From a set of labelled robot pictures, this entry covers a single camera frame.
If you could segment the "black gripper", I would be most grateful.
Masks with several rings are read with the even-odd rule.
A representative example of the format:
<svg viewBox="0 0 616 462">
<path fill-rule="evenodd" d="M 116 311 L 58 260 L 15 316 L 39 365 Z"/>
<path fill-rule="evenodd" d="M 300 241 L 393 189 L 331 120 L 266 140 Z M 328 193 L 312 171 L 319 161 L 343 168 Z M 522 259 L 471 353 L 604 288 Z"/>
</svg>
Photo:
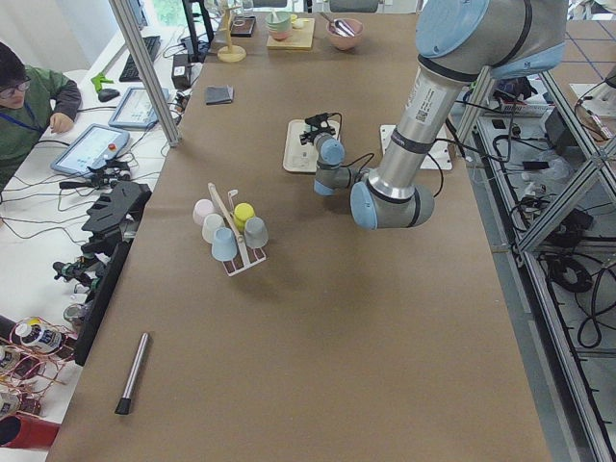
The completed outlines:
<svg viewBox="0 0 616 462">
<path fill-rule="evenodd" d="M 321 113 L 304 119 L 304 131 L 299 135 L 301 145 L 322 147 L 327 141 L 337 141 L 336 129 L 330 124 L 333 113 Z"/>
</svg>

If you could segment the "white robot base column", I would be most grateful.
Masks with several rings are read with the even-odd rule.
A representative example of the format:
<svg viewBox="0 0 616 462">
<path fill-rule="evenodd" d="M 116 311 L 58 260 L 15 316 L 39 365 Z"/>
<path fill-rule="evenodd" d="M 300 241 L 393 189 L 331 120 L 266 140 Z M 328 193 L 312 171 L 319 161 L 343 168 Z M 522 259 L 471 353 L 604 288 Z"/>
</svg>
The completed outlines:
<svg viewBox="0 0 616 462">
<path fill-rule="evenodd" d="M 394 124 L 382 124 L 379 127 L 382 155 L 385 155 L 386 149 L 390 143 L 392 132 L 395 128 L 396 126 Z M 452 160 L 449 154 L 449 143 L 447 141 L 436 141 L 421 164 L 421 169 L 438 170 L 439 168 L 441 170 L 452 169 Z"/>
</svg>

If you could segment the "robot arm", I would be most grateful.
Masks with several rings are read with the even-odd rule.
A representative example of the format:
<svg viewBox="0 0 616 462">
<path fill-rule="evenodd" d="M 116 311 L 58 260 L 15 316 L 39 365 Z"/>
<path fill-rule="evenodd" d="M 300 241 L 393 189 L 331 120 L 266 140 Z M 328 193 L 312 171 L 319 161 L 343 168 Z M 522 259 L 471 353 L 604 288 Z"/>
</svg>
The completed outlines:
<svg viewBox="0 0 616 462">
<path fill-rule="evenodd" d="M 434 197 L 414 182 L 462 88 L 483 67 L 493 78 L 524 77 L 556 67 L 564 55 L 565 1 L 431 1 L 416 28 L 419 70 L 401 120 L 376 168 L 343 164 L 331 129 L 300 137 L 318 151 L 314 190 L 350 191 L 354 221 L 369 230 L 426 222 Z"/>
</svg>

